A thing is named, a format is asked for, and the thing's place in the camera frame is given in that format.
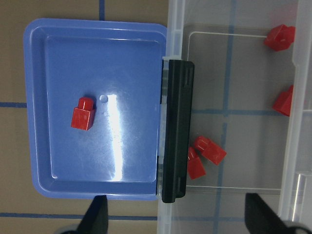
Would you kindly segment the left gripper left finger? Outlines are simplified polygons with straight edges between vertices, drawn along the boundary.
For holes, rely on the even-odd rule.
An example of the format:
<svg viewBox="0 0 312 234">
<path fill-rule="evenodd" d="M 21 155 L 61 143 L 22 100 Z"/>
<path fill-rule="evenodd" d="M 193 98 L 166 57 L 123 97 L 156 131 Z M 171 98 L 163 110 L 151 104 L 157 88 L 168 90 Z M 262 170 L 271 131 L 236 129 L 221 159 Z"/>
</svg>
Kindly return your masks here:
<svg viewBox="0 0 312 234">
<path fill-rule="evenodd" d="M 106 234 L 108 231 L 107 196 L 94 197 L 83 219 L 78 225 L 77 234 Z"/>
</svg>

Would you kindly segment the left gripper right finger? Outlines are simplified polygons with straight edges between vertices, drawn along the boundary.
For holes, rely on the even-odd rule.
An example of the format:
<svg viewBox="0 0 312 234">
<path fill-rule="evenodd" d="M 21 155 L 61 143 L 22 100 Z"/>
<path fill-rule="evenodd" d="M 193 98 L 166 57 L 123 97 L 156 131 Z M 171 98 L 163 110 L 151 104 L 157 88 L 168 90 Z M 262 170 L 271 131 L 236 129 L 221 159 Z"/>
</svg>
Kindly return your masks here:
<svg viewBox="0 0 312 234">
<path fill-rule="evenodd" d="M 251 234 L 310 234 L 297 224 L 288 226 L 257 193 L 245 195 L 244 222 Z"/>
</svg>

